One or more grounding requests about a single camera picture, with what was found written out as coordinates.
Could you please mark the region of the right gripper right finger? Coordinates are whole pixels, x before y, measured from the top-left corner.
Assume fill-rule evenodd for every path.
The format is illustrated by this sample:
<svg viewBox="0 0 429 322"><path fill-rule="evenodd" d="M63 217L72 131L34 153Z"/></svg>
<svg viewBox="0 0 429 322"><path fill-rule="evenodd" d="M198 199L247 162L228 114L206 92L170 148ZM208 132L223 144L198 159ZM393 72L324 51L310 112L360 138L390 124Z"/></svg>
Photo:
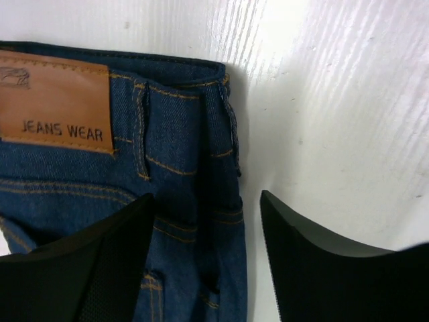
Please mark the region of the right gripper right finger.
<svg viewBox="0 0 429 322"><path fill-rule="evenodd" d="M428 320L428 244L399 251L363 244L266 190L260 209L282 321Z"/></svg>

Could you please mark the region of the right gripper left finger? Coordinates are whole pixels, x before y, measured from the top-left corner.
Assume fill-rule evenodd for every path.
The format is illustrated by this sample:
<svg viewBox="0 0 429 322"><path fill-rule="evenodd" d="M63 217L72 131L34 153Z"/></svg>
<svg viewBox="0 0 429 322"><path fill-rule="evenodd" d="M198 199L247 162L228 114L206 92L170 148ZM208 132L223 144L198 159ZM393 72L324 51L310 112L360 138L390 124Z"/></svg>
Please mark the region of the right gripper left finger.
<svg viewBox="0 0 429 322"><path fill-rule="evenodd" d="M73 235L1 257L1 320L132 321L154 208L146 194Z"/></svg>

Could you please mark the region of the dark blue denim trousers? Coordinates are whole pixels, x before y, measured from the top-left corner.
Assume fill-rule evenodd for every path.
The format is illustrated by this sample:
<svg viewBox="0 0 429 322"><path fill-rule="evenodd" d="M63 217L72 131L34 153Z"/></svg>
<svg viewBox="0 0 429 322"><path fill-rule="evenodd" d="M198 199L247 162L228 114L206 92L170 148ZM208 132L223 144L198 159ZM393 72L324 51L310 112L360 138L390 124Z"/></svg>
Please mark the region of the dark blue denim trousers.
<svg viewBox="0 0 429 322"><path fill-rule="evenodd" d="M219 62L2 42L1 49L106 66L113 153L1 138L1 231L28 253L151 193L157 202L135 321L245 321L247 259L237 122Z"/></svg>

